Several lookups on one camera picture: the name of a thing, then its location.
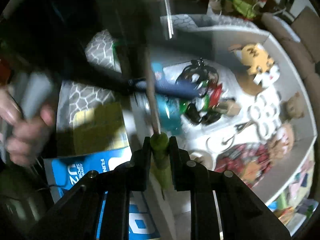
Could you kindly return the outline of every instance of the white letter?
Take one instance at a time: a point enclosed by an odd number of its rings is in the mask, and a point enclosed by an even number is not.
[[[70,171],[71,168],[75,168],[76,165],[75,164],[72,164],[72,165],[68,165],[68,172],[70,175],[72,176],[76,176],[77,175],[77,172],[76,171]]]
[[[70,182],[72,185],[76,184],[79,181],[79,178],[77,176],[76,176],[77,181],[75,181],[71,176],[69,176],[69,177],[70,177]]]
[[[138,228],[136,220],[142,220],[146,228]],[[129,226],[134,234],[152,234],[155,232],[155,228],[148,214],[130,213]]]

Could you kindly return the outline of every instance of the gray geometric pattern fabric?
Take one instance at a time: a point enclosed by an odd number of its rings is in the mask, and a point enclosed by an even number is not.
[[[120,72],[120,67],[115,67],[114,64],[112,44],[113,40],[107,30],[97,33],[85,50],[88,61]],[[73,117],[77,112],[115,100],[115,96],[110,90],[73,82],[69,95],[70,127],[73,126]]]
[[[258,27],[254,23],[250,21],[245,21],[241,18],[235,18],[231,16],[224,16],[224,15],[217,15],[217,14],[209,15],[209,17],[215,22],[215,25],[235,25],[235,26],[258,29]]]
[[[182,30],[196,29],[198,26],[188,14],[172,15],[172,25],[175,28]],[[163,25],[167,25],[167,17],[161,16],[160,21]]]

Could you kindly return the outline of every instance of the red object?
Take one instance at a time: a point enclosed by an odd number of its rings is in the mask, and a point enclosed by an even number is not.
[[[214,170],[217,172],[231,170],[241,177],[247,164],[251,162],[255,162],[260,166],[260,172],[256,173],[254,181],[246,181],[244,178],[246,185],[251,188],[272,168],[266,145],[257,145],[256,143],[235,145],[218,156]]]
[[[222,92],[222,84],[219,84],[210,96],[209,107],[214,107],[218,104]]]
[[[6,60],[0,58],[0,86],[7,84],[10,75],[11,70],[9,67],[9,63]]]

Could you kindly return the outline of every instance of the brown couch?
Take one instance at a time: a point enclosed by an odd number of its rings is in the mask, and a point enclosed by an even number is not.
[[[294,41],[289,32],[270,13],[261,18],[266,29],[278,40],[295,65],[307,90],[318,132],[320,131],[320,18],[309,7],[298,15],[290,25],[299,36],[300,42]],[[319,151],[315,152],[315,160],[320,161]],[[314,197],[320,199],[319,171],[315,172]]]

